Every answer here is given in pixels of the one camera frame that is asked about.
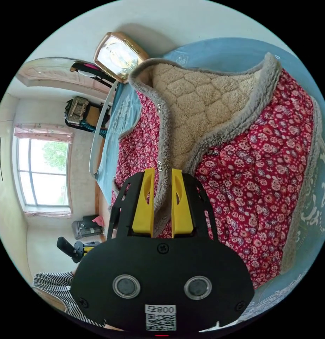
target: green foliage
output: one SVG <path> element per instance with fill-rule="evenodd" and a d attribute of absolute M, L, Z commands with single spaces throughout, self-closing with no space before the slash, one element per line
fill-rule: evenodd
<path fill-rule="evenodd" d="M 60 171 L 66 168 L 67 144 L 64 142 L 47 142 L 43 150 L 43 157 L 47 165 Z"/>

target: clock face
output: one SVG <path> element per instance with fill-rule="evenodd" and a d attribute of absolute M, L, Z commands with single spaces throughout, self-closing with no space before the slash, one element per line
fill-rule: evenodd
<path fill-rule="evenodd" d="M 126 79 L 139 64 L 138 55 L 124 42 L 113 36 L 102 46 L 97 59 L 122 79 Z"/>

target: snap button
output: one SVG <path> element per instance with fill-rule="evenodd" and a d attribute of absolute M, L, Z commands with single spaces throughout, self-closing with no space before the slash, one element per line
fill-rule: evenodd
<path fill-rule="evenodd" d="M 161 172 L 163 170 L 162 163 L 158 161 L 157 165 L 158 165 L 158 171 Z"/>

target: bed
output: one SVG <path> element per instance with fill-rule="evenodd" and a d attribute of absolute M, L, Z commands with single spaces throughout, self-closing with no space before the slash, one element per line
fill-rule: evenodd
<path fill-rule="evenodd" d="M 258 288 L 238 322 L 255 317 L 284 299 L 308 272 L 325 240 L 325 101 L 302 62 L 295 55 L 266 42 L 245 38 L 216 38 L 177 48 L 164 56 L 185 67 L 239 72 L 258 64 L 266 52 L 275 55 L 282 66 L 318 101 L 323 115 L 323 140 L 318 165 L 307 192 L 306 207 L 301 214 L 296 264 L 288 273 L 277 276 Z M 93 174 L 108 204 L 118 161 L 118 137 L 133 126 L 139 115 L 140 103 L 136 93 L 129 85 L 119 85 L 101 163 L 98 171 Z"/>

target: gold clock frame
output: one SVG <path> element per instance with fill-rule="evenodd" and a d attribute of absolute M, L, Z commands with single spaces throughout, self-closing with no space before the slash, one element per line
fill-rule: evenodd
<path fill-rule="evenodd" d="M 119 82 L 122 83 L 127 83 L 128 82 L 128 77 L 124 80 L 122 78 L 120 78 L 117 74 L 115 74 L 114 72 L 112 72 L 110 69 L 106 68 L 99 60 L 98 60 L 98 55 L 100 53 L 100 50 L 102 49 L 102 47 L 105 45 L 106 41 L 110 38 L 110 37 L 114 37 L 118 40 L 120 40 L 121 42 L 123 42 L 127 47 L 129 47 L 137 56 L 138 56 L 138 65 L 141 64 L 143 61 L 147 60 L 149 58 L 148 54 L 137 44 L 135 43 L 132 39 L 130 39 L 128 36 L 126 36 L 124 33 L 122 32 L 108 32 L 104 38 L 101 40 L 101 42 L 99 43 L 95 54 L 94 54 L 94 63 L 101 68 L 106 74 L 108 74 L 109 76 L 111 76 L 112 78 L 116 79 Z"/>

